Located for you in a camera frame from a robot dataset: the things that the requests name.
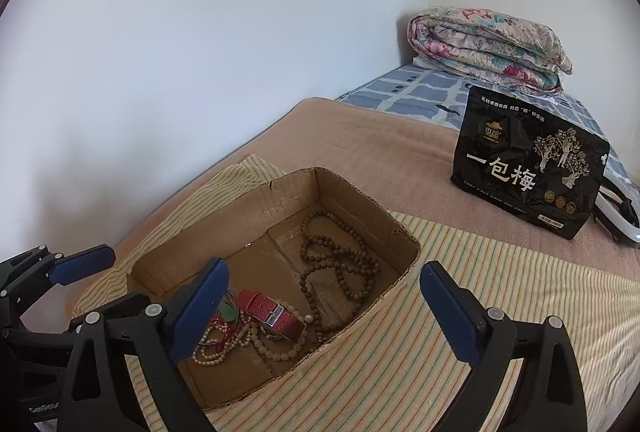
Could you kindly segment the watch with red strap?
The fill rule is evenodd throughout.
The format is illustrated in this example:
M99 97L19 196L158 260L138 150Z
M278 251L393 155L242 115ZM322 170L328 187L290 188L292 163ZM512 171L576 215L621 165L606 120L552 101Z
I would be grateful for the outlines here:
M306 330L305 322L296 317L292 309L259 291L242 290L236 296L236 302L245 314L255 319L270 334L277 334L294 342Z

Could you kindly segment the folded floral quilt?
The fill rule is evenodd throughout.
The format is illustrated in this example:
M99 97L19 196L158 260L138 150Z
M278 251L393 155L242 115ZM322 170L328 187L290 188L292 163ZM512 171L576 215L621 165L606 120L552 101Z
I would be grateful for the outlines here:
M427 8L409 20L407 40L427 66L541 94L574 71L552 28L490 9Z

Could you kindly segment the cardboard box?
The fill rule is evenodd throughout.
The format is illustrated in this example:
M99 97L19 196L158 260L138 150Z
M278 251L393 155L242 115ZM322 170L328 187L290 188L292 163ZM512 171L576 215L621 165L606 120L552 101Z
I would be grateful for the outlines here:
M367 252L375 275L367 287L355 262L337 277L332 268L311 274L300 256L305 236L327 236L341 248ZM223 259L229 288L317 308L333 336L393 285L416 259L418 241L390 213L344 178L314 167L258 186L178 232L132 267L130 288L166 302L196 278L209 259Z

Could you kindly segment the blue checked bed sheet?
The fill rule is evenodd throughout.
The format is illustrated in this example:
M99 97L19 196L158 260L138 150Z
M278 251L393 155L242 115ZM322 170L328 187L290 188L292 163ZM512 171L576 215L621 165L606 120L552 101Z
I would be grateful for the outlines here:
M460 129L469 90L474 85L497 89L495 85L481 80L407 64L346 92L338 100L364 109L395 113L450 129ZM565 92L539 96L522 92L516 87L498 88L498 91L538 106L599 137L604 136L582 103Z

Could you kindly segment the brown bed blanket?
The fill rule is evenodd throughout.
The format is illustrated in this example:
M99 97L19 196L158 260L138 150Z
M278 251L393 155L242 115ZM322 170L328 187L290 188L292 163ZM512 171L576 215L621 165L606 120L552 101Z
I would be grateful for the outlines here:
M446 127L320 98L279 120L204 103L40 111L18 118L1 146L2 252L141 237L210 176L259 155L287 172L325 167L386 209L638 278L638 251L600 224L565 240L454 187L456 140Z

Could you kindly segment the black snack bag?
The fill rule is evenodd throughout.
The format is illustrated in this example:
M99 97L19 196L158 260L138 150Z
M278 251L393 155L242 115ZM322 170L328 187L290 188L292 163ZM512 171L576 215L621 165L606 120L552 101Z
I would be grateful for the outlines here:
M523 221L573 239L590 218L610 145L521 99L474 85L451 181Z

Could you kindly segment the striped yellow towel blanket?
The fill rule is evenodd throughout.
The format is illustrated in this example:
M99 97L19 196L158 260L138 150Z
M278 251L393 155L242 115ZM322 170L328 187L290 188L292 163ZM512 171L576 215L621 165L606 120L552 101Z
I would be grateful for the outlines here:
M115 266L81 293L74 314L86 314L130 291L143 292L129 285L132 267L143 254L286 174L256 155L221 170L138 237L131 251L119 253ZM589 429L604 431L615 421L639 382L639 277L386 212L418 241L419 254L405 274L328 342L307 342L283 363L265 360L248 345L213 367L192 360L180 364L217 430L430 430L469 372L454 356L420 291L421 267L433 259L480 303L501 308L514 320L560 317L582 378Z

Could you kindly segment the red string jade pendant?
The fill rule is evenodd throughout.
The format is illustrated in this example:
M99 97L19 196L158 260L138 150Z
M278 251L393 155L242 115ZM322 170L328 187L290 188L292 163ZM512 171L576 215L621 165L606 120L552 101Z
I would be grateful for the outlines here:
M209 328L222 334L235 332L242 326L241 308L235 295L228 291L220 301L215 313L209 319Z

